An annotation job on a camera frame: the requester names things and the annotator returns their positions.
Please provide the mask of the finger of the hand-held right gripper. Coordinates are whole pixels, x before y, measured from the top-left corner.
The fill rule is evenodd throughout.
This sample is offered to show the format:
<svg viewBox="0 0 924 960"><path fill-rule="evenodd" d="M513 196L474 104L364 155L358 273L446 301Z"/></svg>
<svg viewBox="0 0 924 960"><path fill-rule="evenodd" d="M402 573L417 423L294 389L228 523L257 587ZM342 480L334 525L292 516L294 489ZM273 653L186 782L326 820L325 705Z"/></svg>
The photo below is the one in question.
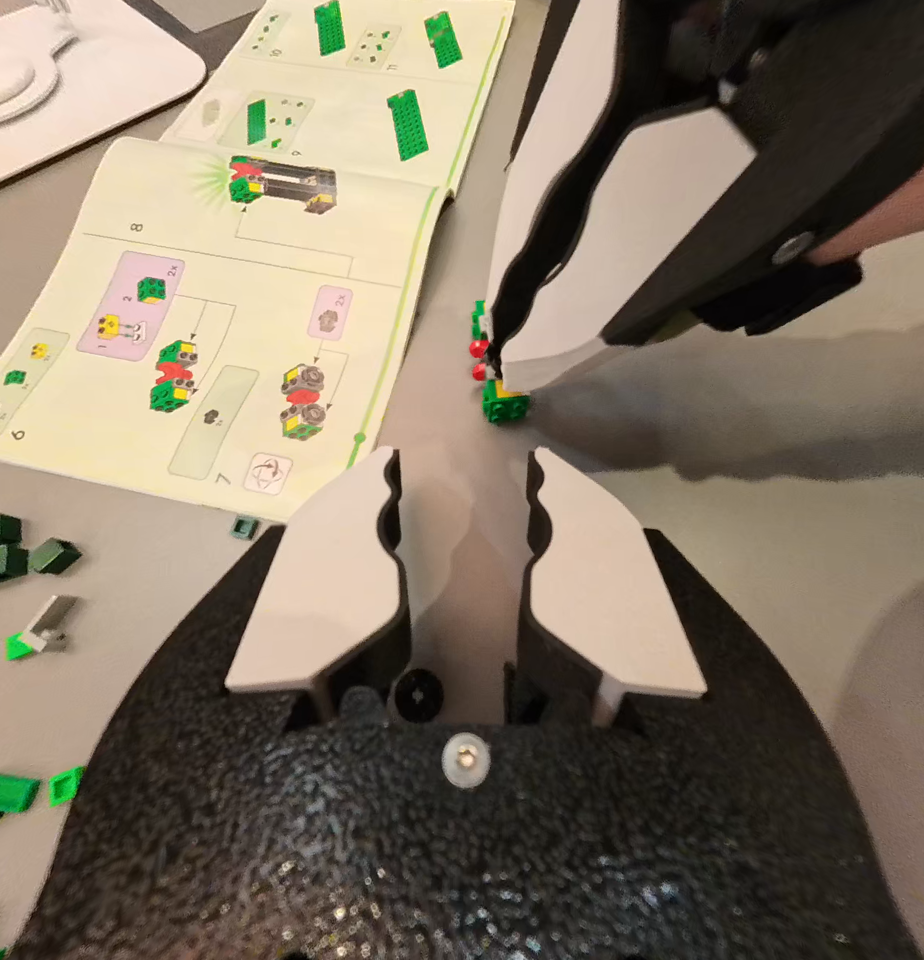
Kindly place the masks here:
<svg viewBox="0 0 924 960"><path fill-rule="evenodd" d="M591 195L571 255L502 348L505 388L531 392L600 354L609 321L755 156L717 106L629 133Z"/></svg>
<svg viewBox="0 0 924 960"><path fill-rule="evenodd" d="M600 177L638 118L637 30L544 30L516 125L485 304L493 370L577 244Z"/></svg>

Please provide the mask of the grey toy brick piece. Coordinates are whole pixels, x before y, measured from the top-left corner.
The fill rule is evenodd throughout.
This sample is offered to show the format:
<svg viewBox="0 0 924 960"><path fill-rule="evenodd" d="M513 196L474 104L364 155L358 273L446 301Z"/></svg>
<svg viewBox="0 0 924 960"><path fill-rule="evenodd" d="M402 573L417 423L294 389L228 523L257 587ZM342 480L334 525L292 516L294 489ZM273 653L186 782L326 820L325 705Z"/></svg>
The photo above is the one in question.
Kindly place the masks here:
<svg viewBox="0 0 924 960"><path fill-rule="evenodd" d="M67 639L66 620L79 602L73 595L55 594L38 610L35 617L23 630L22 641L36 654L57 652L64 648Z"/></svg>

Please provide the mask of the toy brick instruction booklet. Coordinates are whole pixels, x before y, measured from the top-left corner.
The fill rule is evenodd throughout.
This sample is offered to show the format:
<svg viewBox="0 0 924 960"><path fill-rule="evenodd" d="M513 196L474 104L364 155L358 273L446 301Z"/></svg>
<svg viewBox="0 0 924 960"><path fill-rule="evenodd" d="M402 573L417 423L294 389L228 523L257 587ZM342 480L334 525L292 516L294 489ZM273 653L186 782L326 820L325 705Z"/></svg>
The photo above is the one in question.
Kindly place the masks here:
<svg viewBox="0 0 924 960"><path fill-rule="evenodd" d="M515 2L267 2L102 159L0 357L0 462L268 522L372 452Z"/></svg>

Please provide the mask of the grey desk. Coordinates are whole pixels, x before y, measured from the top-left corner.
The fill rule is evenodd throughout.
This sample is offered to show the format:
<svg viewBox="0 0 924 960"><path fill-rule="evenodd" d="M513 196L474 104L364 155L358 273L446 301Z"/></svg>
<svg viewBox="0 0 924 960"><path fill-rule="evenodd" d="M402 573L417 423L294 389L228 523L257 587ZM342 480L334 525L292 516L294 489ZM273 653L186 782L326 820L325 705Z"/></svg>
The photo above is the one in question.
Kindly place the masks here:
<svg viewBox="0 0 924 960"><path fill-rule="evenodd" d="M840 752L924 953L924 233L865 258L851 294L765 338L695 330L481 417L468 311L487 279L504 166L546 2L518 2L460 193L440 219L383 430L400 449L401 553L444 718L500 718L525 563L528 450L592 475L748 622ZM84 765L157 647L248 545L229 513L0 462L26 544L84 557L0 584L0 773ZM55 594L63 649L5 659Z"/></svg>

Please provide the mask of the person's right hand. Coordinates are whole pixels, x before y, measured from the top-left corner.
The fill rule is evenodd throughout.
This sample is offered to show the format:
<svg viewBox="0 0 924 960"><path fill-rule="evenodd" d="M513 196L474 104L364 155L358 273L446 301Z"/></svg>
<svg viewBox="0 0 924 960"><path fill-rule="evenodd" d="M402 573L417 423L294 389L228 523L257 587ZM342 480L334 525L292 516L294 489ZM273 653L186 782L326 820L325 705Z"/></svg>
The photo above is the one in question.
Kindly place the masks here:
<svg viewBox="0 0 924 960"><path fill-rule="evenodd" d="M902 237L924 232L924 167L865 215L806 256L815 266L855 258Z"/></svg>

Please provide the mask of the dark grey mat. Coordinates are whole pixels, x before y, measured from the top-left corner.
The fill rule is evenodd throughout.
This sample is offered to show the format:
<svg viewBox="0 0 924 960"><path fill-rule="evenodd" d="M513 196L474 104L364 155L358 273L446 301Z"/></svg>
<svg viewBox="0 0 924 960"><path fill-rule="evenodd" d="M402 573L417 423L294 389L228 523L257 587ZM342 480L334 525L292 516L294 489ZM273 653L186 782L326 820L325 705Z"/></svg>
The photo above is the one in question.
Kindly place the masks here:
<svg viewBox="0 0 924 960"><path fill-rule="evenodd" d="M253 15L265 1L152 1L148 2L192 33L200 34Z"/></svg>

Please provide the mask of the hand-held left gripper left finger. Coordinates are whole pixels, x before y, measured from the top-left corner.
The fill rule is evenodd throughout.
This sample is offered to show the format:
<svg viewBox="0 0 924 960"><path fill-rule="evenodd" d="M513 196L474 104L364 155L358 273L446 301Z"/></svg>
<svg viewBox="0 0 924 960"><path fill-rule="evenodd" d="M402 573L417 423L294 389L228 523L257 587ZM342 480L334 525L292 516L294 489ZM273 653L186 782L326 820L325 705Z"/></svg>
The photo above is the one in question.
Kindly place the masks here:
<svg viewBox="0 0 924 960"><path fill-rule="evenodd" d="M350 690L388 706L412 656L400 457L381 446L297 510L234 654L231 694L300 693L336 716Z"/></svg>

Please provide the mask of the white tray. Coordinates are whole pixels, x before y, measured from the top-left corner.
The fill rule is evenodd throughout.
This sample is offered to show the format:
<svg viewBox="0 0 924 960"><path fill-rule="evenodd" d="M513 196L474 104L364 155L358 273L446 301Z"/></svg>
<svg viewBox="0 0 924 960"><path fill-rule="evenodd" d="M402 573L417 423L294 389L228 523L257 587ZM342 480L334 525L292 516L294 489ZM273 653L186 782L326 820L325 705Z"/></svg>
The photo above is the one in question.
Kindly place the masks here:
<svg viewBox="0 0 924 960"><path fill-rule="evenodd" d="M0 184L179 101L205 74L128 2L0 2Z"/></svg>

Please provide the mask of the small toy brick assembly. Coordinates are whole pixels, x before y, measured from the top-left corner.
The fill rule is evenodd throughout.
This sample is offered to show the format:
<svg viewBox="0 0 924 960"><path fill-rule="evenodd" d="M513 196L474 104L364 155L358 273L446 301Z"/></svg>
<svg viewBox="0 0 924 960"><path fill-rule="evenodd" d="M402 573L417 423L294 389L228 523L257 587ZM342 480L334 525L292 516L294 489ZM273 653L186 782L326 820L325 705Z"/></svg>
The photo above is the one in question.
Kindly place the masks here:
<svg viewBox="0 0 924 960"><path fill-rule="evenodd" d="M525 392L509 390L505 386L500 366L490 358L491 334L485 301L478 299L470 314L468 352L474 361L471 375L481 387L483 416L493 425L519 422L528 414L530 397Z"/></svg>

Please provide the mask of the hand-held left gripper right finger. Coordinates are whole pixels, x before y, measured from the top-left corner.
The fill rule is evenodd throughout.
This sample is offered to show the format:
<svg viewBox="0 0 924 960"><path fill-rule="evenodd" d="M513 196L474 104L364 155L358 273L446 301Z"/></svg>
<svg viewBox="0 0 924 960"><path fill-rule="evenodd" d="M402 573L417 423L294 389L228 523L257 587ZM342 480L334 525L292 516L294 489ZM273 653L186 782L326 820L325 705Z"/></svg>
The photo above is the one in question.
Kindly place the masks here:
<svg viewBox="0 0 924 960"><path fill-rule="evenodd" d="M526 500L516 722L575 714L606 728L632 695L701 700L707 682L635 516L542 446Z"/></svg>

